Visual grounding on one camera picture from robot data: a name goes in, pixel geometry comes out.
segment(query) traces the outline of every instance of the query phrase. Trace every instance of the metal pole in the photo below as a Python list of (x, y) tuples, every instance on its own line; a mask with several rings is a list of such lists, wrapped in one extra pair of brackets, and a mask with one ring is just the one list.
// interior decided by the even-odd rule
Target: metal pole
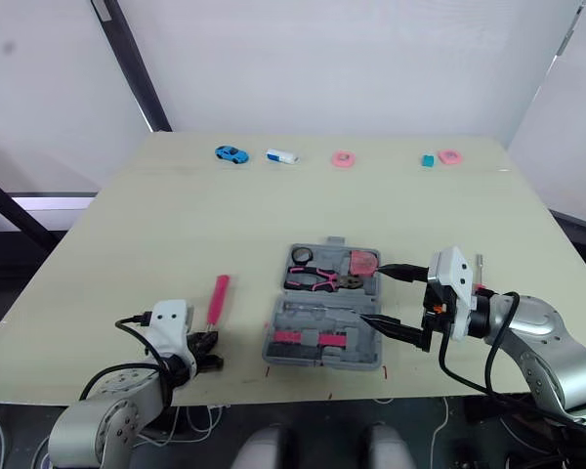
[(52, 233), (46, 230), (43, 225), (21, 208), (1, 189), (0, 213), (48, 253), (52, 252), (52, 250), (57, 247), (57, 244), (59, 244), (59, 240), (56, 239)]
[(119, 3), (117, 0), (91, 0), (91, 4), (149, 128), (152, 132), (171, 132), (172, 128)]

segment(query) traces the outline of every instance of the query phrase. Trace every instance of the tool case compartment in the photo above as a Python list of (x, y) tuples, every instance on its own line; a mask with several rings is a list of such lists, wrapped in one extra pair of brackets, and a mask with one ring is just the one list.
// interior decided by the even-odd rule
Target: tool case compartment
[(287, 253), (283, 294), (275, 302), (272, 320), (263, 345), (268, 363), (305, 366), (331, 366), (342, 369), (375, 369), (382, 359), (381, 334), (364, 322), (360, 315), (380, 314), (380, 279), (375, 273), (358, 277), (361, 286), (341, 287), (334, 291), (308, 291), (287, 288), (288, 280), (302, 284), (322, 282), (314, 275), (289, 274), (296, 267), (292, 253), (309, 248), (312, 260), (304, 267), (347, 276), (352, 251), (373, 254), (374, 249), (345, 245), (341, 237), (330, 237), (326, 244), (293, 244)]

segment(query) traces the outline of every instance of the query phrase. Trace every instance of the beige tabletop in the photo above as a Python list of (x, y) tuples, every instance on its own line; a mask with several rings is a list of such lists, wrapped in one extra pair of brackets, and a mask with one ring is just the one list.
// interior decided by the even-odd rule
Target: beige tabletop
[[(218, 145), (246, 149), (234, 165)], [(267, 161), (267, 148), (301, 157)], [(336, 149), (356, 153), (336, 168)], [(421, 166), (421, 155), (458, 149), (464, 162)], [(232, 277), (216, 352), (221, 372), (200, 374), (176, 405), (464, 395), (430, 354), (389, 339), (374, 371), (268, 366), (265, 324), (281, 294), (288, 246), (343, 236), (384, 262), (427, 266), (458, 245), (483, 281), (556, 307), (586, 346), (586, 266), (505, 151), (485, 138), (349, 138), (152, 134), (104, 188), (0, 325), (0, 402), (67, 405), (102, 368), (140, 360), (143, 348), (113, 323), (161, 299), (186, 298), (201, 330), (215, 277)], [(382, 278), (383, 314), (418, 326), (424, 285)], [(452, 342), (448, 363), (483, 381), (488, 348)], [(524, 391), (505, 354), (494, 385)]]

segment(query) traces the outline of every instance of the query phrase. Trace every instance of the robotic arm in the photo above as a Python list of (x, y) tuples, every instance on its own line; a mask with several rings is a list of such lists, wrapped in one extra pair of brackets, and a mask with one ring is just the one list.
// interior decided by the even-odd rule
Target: robotic arm
[[(422, 327), (381, 315), (363, 319), (384, 335), (426, 352), (434, 331), (458, 341), (470, 335), (491, 345), (513, 305), (512, 296), (490, 290), (472, 295), (473, 272), (457, 247), (435, 254), (428, 269), (392, 264), (378, 272), (427, 283)], [(568, 334), (554, 308), (521, 296), (500, 348), (521, 369), (537, 407), (586, 426), (586, 348)]]
[(219, 369), (222, 359), (208, 355), (217, 332), (188, 335), (192, 307), (185, 300), (158, 302), (139, 317), (147, 325), (146, 341), (164, 361), (150, 353), (138, 363), (112, 366), (98, 373), (102, 385), (92, 396), (71, 405), (57, 420), (48, 450), (55, 467), (118, 469), (128, 467), (139, 433), (170, 403), (174, 388), (184, 386), (198, 371)]

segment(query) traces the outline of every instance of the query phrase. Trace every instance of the toy car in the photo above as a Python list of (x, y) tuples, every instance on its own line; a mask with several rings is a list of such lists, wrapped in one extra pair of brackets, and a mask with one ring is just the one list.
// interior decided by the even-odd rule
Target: toy car
[(219, 159), (227, 159), (228, 161), (232, 161), (234, 164), (245, 163), (248, 159), (250, 159), (245, 151), (242, 149), (236, 149), (230, 145), (217, 147), (215, 154)]

